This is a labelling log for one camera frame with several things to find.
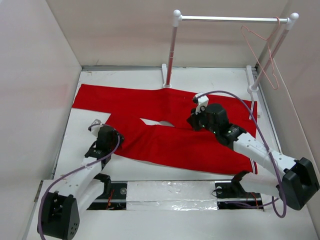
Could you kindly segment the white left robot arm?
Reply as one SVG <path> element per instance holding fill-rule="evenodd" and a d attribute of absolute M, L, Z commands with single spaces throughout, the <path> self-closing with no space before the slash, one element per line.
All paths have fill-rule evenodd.
<path fill-rule="evenodd" d="M 94 122 L 88 130 L 96 139 L 81 166 L 55 180 L 39 205 L 37 232 L 41 239 L 72 240 L 83 214 L 97 198 L 110 200 L 115 192 L 111 178 L 102 171 L 124 142 L 124 136 L 107 124 Z"/>

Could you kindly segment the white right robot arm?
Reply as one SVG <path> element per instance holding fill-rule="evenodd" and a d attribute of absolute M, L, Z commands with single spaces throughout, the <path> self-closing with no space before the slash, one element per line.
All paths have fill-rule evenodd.
<path fill-rule="evenodd" d="M 245 129 L 230 123 L 222 105 L 197 106 L 191 110 L 187 122 L 195 131 L 205 129 L 213 133 L 219 144 L 255 160 L 275 176 L 264 181 L 242 171 L 232 179 L 231 191 L 235 196 L 243 197 L 248 192 L 258 191 L 280 198 L 293 210 L 301 210 L 320 189 L 310 160 L 305 157 L 295 159 L 267 148 Z"/>

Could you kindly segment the red trousers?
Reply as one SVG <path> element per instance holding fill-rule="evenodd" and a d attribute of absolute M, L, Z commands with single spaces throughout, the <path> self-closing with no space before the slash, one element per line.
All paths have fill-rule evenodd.
<path fill-rule="evenodd" d="M 130 89 L 82 84 L 73 107 L 108 113 L 106 123 L 124 136 L 116 154 L 133 160 L 215 174 L 256 174 L 257 164 L 218 143 L 187 118 L 194 108 L 193 92 L 162 88 Z"/>

